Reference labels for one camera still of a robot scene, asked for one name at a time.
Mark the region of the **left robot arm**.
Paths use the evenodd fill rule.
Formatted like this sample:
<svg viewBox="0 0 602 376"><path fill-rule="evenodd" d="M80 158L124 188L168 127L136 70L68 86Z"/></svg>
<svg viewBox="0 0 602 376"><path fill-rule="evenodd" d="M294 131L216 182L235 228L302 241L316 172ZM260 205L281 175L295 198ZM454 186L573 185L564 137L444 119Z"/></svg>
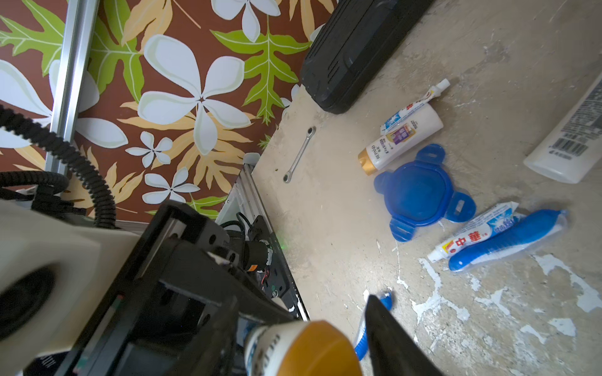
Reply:
<svg viewBox="0 0 602 376"><path fill-rule="evenodd" d="M161 206L142 235L116 227L112 193L97 168L56 133L10 109L1 126L61 160L89 191L91 227L1 203L1 373L15 375L53 346L72 371L114 301L114 315L83 374L112 374L122 353L151 329L158 288L220 305L235 295L237 268L217 250L225 230L188 205Z"/></svg>

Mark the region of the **blue lid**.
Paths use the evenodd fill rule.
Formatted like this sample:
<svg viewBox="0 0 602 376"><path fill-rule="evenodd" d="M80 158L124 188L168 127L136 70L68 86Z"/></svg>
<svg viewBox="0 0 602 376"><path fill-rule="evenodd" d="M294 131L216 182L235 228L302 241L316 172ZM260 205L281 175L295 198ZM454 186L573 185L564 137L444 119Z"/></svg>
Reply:
<svg viewBox="0 0 602 376"><path fill-rule="evenodd" d="M414 161L375 178L374 188L384 196L391 215L390 231L395 241L411 241L417 228L440 219L461 223L474 217L477 207L473 198L454 188L443 169L444 159L445 149L430 144L417 153Z"/></svg>

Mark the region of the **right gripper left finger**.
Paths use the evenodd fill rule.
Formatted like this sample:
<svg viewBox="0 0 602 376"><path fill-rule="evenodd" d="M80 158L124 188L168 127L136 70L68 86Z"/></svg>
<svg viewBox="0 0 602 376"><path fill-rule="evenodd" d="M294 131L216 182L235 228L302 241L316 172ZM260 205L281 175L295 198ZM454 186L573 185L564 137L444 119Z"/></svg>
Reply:
<svg viewBox="0 0 602 376"><path fill-rule="evenodd" d="M227 299L200 329L173 365L174 375L244 375L237 344L239 304Z"/></svg>

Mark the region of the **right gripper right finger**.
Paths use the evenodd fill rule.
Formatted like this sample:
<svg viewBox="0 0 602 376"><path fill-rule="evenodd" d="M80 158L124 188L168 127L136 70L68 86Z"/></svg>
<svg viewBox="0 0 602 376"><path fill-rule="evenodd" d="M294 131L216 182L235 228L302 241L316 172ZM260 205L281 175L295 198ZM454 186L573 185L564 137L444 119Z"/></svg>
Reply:
<svg viewBox="0 0 602 376"><path fill-rule="evenodd" d="M368 297L365 324L374 375L444 375L375 295Z"/></svg>

